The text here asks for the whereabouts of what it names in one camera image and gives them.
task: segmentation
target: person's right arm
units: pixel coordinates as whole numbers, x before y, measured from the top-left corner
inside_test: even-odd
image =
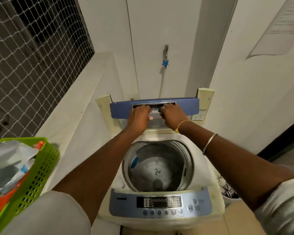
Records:
[[[179,132],[203,151],[212,132],[188,121],[178,105],[165,104],[162,113],[166,125],[173,130],[182,122]],[[219,135],[211,140],[205,155],[252,211],[259,208],[282,182],[294,178],[294,172],[289,168],[272,164]]]

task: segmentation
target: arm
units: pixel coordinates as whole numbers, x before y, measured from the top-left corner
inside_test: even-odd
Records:
[[[116,137],[66,175],[53,190],[71,195],[92,225],[122,159],[132,142],[147,128],[150,107],[139,106],[129,115],[128,125]]]
[[[188,120],[178,105],[166,104],[163,115],[166,125],[173,130],[182,121]],[[191,121],[181,123],[178,130],[200,150],[204,149],[213,135]],[[289,168],[272,164],[218,135],[211,140],[205,154],[253,211],[261,206],[282,182],[294,178],[294,172]]]

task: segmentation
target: sleeve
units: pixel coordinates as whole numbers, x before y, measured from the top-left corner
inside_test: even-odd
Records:
[[[255,216],[268,235],[294,234],[294,179],[283,182]]]
[[[16,216],[0,235],[90,235],[82,207],[68,194],[49,191]]]

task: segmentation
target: plastic basket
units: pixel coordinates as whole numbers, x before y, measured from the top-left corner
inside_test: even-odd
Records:
[[[36,154],[29,174],[1,211],[0,233],[16,215],[39,197],[60,155],[60,152],[48,143],[47,138],[3,138],[0,142],[11,140],[18,140],[28,146],[44,141],[44,145]]]

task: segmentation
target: digital display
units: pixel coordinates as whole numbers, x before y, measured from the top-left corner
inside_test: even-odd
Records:
[[[137,208],[178,208],[182,207],[180,196],[137,197]]]

